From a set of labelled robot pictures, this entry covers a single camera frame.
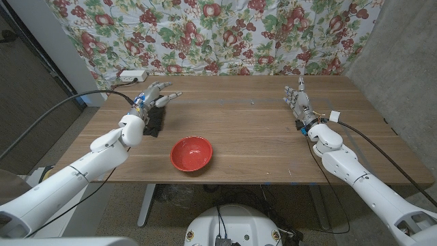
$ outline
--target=door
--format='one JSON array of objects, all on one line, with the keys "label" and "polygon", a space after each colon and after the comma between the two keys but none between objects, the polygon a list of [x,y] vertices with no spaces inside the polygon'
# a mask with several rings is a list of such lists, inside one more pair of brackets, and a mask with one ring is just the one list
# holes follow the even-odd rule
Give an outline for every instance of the door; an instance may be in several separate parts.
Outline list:
[{"label": "door", "polygon": [[[0,17],[0,33],[3,30],[12,28]],[[37,118],[67,98],[67,94],[20,38],[0,42],[0,75],[0,152],[3,153]],[[27,174],[80,113],[73,102],[52,112],[0,161],[0,169]]]}]

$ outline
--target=black connector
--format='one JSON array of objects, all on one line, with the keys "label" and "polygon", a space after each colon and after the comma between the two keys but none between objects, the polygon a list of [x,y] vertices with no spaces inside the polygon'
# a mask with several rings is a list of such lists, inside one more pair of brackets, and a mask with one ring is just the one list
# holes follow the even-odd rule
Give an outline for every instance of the black connector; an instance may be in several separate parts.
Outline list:
[{"label": "black connector", "polygon": [[295,123],[296,123],[296,130],[297,131],[300,131],[304,127],[304,124],[301,120],[296,120]]}]

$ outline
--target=metal table leg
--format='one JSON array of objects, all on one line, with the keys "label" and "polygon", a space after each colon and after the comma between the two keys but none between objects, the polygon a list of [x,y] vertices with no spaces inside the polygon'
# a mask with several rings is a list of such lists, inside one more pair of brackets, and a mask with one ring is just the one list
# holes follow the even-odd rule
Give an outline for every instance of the metal table leg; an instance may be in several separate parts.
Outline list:
[{"label": "metal table leg", "polygon": [[328,215],[326,214],[325,205],[323,203],[322,192],[320,191],[320,187],[318,185],[310,185],[309,192],[311,193],[311,197],[313,198],[315,211],[319,216],[319,222],[323,230],[329,230],[329,220]]},{"label": "metal table leg", "polygon": [[144,227],[147,222],[147,216],[149,215],[150,204],[152,204],[153,193],[155,192],[156,184],[147,184],[145,188],[145,194],[143,199],[143,205],[141,205],[141,211],[139,212],[137,225]]}]

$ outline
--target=floral fabric backdrop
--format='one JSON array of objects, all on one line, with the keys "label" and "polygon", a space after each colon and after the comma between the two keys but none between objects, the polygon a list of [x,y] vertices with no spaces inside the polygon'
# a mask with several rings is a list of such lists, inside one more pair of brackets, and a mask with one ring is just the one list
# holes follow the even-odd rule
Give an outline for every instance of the floral fabric backdrop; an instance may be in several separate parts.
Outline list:
[{"label": "floral fabric backdrop", "polygon": [[341,74],[384,0],[46,0],[99,88],[153,75]]}]

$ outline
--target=red bowl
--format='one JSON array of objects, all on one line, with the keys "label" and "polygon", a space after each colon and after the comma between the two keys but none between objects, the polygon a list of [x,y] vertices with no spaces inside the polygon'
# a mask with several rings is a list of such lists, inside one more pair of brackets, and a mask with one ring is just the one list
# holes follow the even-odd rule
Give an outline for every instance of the red bowl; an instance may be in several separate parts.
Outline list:
[{"label": "red bowl", "polygon": [[192,172],[204,167],[212,156],[212,146],[203,137],[185,137],[171,149],[173,166],[184,172]]}]

